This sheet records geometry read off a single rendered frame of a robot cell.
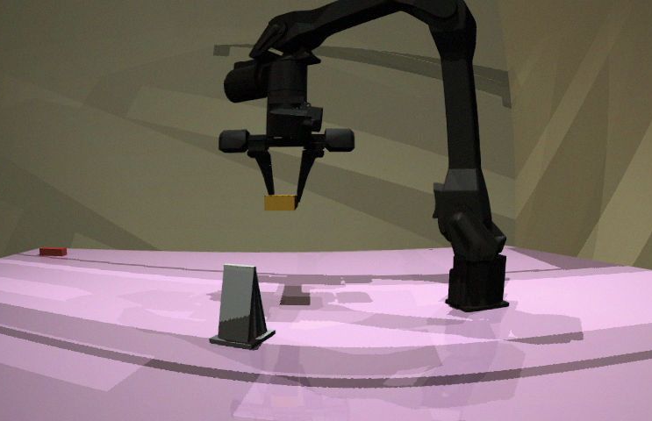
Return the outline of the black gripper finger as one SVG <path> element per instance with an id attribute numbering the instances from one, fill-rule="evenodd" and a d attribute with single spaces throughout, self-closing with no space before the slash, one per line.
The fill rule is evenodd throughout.
<path id="1" fill-rule="evenodd" d="M 297 184 L 297 202 L 300 203 L 307 176 L 316 158 L 323 158 L 322 150 L 302 150 L 301 165 Z"/>
<path id="2" fill-rule="evenodd" d="M 262 171 L 262 176 L 266 184 L 269 195 L 275 194 L 274 181 L 271 167 L 271 159 L 269 151 L 247 151 L 247 155 L 256 159 L 260 169 Z"/>

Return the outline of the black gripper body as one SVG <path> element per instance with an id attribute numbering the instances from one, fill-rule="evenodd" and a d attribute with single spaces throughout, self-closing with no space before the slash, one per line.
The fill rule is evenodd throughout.
<path id="1" fill-rule="evenodd" d="M 280 89 L 268 93 L 266 135 L 252 134 L 247 129 L 224 130 L 219 135 L 219 151 L 242 153 L 248 151 L 268 151 L 270 147 L 302 146 L 305 150 L 327 149 L 329 152 L 352 152 L 355 148 L 355 135 L 350 128 L 326 128 L 325 134 L 311 134 L 310 138 L 293 139 L 267 135 L 269 112 L 277 108 L 300 109 L 307 102 L 307 93 L 302 90 Z"/>

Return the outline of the red rectangular bar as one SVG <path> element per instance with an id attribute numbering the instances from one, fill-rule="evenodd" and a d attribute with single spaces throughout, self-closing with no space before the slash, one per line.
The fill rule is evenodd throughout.
<path id="1" fill-rule="evenodd" d="M 66 247 L 41 247 L 39 249 L 39 255 L 41 256 L 65 256 L 66 254 Z"/>

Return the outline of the yellow rectangular bar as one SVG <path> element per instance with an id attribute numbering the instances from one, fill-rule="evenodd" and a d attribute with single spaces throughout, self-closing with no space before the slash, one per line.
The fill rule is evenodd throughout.
<path id="1" fill-rule="evenodd" d="M 294 211 L 297 207 L 297 195 L 264 196 L 265 211 Z"/>

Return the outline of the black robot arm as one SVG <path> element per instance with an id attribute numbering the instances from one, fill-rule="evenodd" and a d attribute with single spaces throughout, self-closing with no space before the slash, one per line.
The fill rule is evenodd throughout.
<path id="1" fill-rule="evenodd" d="M 274 90 L 307 93 L 307 69 L 319 64 L 312 49 L 350 27 L 407 12 L 429 26 L 441 57 L 447 133 L 445 183 L 433 183 L 441 235 L 450 242 L 454 266 L 449 270 L 445 303 L 463 312 L 508 307 L 503 300 L 506 236 L 491 220 L 491 205 L 481 169 L 473 56 L 476 20 L 464 0 L 339 0 L 311 11 L 291 11 L 269 21 L 248 57 L 234 62 L 226 75 L 229 101 L 268 97 Z M 283 55 L 270 52 L 274 48 Z M 309 104 L 309 106 L 307 106 Z M 320 132 L 323 108 L 303 102 L 300 109 L 269 112 L 269 137 L 310 138 Z"/>

